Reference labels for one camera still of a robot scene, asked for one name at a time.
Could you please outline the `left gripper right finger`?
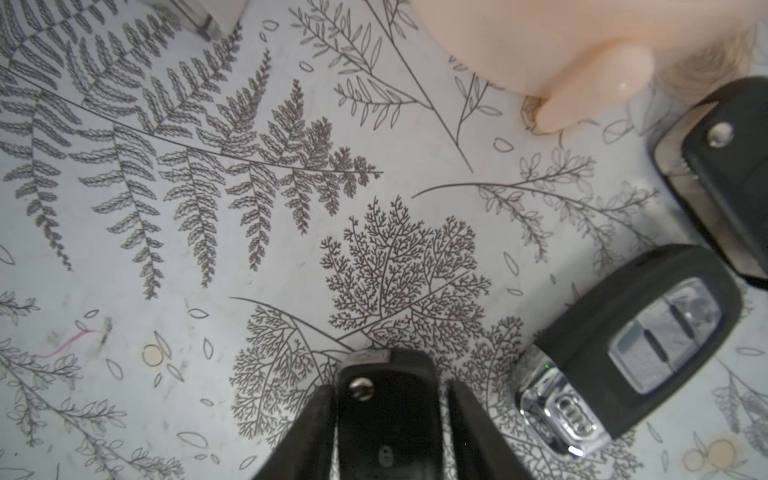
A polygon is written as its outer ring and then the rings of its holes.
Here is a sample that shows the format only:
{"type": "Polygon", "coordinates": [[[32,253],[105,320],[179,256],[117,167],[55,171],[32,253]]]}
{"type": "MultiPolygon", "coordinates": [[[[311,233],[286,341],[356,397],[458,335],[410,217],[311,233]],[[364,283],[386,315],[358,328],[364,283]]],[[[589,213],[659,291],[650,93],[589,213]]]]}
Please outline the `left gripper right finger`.
{"type": "Polygon", "coordinates": [[[468,385],[460,380],[451,380],[447,399],[458,479],[533,478],[468,385]]]}

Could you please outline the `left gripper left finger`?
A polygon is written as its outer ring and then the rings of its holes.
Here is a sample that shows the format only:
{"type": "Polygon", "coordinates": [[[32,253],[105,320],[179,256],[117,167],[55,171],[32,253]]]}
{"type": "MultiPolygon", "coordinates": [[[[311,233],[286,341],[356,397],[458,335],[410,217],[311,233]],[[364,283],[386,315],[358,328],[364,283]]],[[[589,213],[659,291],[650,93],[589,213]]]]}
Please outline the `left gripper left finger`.
{"type": "Polygon", "coordinates": [[[254,480],[328,480],[336,432],[336,391],[318,388],[254,480]]]}

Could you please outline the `black flip key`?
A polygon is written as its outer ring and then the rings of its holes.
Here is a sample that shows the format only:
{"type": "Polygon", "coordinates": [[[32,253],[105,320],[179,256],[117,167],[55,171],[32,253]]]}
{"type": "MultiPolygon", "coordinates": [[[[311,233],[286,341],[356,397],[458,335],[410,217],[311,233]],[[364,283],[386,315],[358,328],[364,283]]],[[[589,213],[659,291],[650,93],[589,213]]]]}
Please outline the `black flip key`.
{"type": "Polygon", "coordinates": [[[439,378],[432,359],[408,349],[359,350],[337,375],[341,479],[441,479],[439,378]]]}

